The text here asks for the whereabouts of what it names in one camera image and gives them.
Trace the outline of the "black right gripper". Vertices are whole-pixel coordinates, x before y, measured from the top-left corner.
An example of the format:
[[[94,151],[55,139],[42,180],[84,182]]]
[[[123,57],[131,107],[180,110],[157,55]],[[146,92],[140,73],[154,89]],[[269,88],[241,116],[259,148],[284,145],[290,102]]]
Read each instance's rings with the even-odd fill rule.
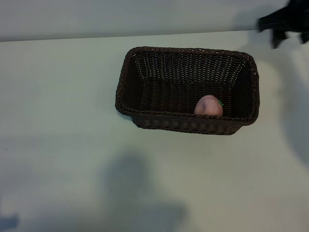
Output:
[[[309,41],[309,8],[281,8],[257,20],[257,30],[272,29],[271,44],[277,49],[287,39],[285,31],[299,32],[302,44]]]

